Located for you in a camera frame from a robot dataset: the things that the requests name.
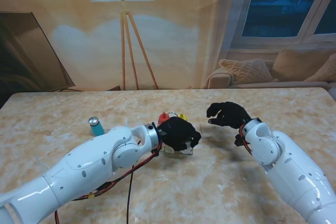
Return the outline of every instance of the throw pillow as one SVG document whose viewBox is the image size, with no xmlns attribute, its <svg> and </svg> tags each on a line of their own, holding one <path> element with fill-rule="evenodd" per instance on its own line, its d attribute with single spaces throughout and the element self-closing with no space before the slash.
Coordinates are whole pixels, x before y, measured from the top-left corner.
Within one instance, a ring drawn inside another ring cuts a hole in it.
<svg viewBox="0 0 336 224">
<path fill-rule="evenodd" d="M 220 60 L 219 65 L 234 75 L 232 85 L 273 81 L 273 77 L 262 59 Z"/>
<path fill-rule="evenodd" d="M 304 81 L 318 71 L 336 49 L 286 49 L 274 62 L 271 75 L 280 81 Z"/>
<path fill-rule="evenodd" d="M 336 54 L 333 54 L 325 64 L 306 81 L 336 81 Z"/>
</svg>

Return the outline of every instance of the table surface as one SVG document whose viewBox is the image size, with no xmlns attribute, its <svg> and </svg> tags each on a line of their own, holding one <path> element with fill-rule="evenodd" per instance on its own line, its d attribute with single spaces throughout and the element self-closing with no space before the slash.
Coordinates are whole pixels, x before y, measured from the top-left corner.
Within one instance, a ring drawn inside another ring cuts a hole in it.
<svg viewBox="0 0 336 224">
<path fill-rule="evenodd" d="M 184 113 L 201 132 L 194 155 L 153 159 L 134 173 L 130 223 L 305 223 L 267 182 L 236 130 L 207 124 L 213 102 L 233 101 L 272 130 L 287 133 L 336 189 L 336 103 L 320 88 L 19 93 L 0 110 L 0 192 L 41 175 L 92 138 L 98 116 L 105 130 Z M 108 193 L 59 209 L 61 223 L 125 223 L 129 177 Z M 42 223 L 54 223 L 49 216 Z"/>
</svg>

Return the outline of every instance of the blue bottle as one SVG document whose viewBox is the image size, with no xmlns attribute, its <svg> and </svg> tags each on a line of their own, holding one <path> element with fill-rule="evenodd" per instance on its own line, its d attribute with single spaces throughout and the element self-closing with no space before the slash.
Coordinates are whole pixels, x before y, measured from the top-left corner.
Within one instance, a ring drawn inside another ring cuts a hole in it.
<svg viewBox="0 0 336 224">
<path fill-rule="evenodd" d="M 100 135 L 105 134 L 103 126 L 101 126 L 101 123 L 99 122 L 98 117 L 96 116 L 90 117 L 89 124 L 90 124 L 91 130 L 94 136 L 100 136 Z"/>
</svg>

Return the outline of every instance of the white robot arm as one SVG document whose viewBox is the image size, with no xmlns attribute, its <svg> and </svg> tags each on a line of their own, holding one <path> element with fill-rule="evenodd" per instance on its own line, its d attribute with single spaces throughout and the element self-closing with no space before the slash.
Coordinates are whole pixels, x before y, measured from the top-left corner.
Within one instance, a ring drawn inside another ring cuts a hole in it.
<svg viewBox="0 0 336 224">
<path fill-rule="evenodd" d="M 253 119 L 242 129 L 273 188 L 309 224 L 336 223 L 336 195 L 320 167 L 285 133 Z"/>
<path fill-rule="evenodd" d="M 70 151 L 42 176 L 1 195 L 1 223 L 39 223 L 67 202 L 96 190 L 118 168 L 137 164 L 158 145 L 158 132 L 152 124 L 132 129 L 118 126 L 94 137 Z"/>
</svg>

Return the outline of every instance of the knit pillow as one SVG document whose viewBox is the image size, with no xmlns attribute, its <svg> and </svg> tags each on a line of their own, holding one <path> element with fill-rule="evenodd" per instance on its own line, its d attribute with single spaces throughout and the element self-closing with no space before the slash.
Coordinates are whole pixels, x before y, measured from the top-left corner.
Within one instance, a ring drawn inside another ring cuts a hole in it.
<svg viewBox="0 0 336 224">
<path fill-rule="evenodd" d="M 273 77 L 262 59 L 220 60 L 219 65 L 234 75 L 235 80 L 232 85 L 273 81 Z"/>
<path fill-rule="evenodd" d="M 336 54 L 333 54 L 317 72 L 305 81 L 336 81 Z"/>
</svg>

